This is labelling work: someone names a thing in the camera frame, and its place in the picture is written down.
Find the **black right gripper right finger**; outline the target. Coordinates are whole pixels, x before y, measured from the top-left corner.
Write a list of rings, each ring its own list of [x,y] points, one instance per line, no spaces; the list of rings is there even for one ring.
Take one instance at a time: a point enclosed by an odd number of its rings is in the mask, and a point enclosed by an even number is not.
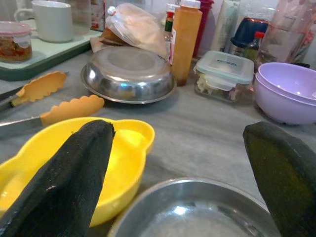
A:
[[[316,154],[267,122],[247,125],[243,140],[267,208],[283,237],[316,235]]]

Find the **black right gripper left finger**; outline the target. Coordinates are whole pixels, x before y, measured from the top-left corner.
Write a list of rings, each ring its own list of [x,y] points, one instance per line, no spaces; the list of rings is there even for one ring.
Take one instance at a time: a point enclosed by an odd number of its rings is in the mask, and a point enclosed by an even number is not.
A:
[[[112,123],[98,119],[72,134],[1,217],[1,236],[86,236],[115,133]]]

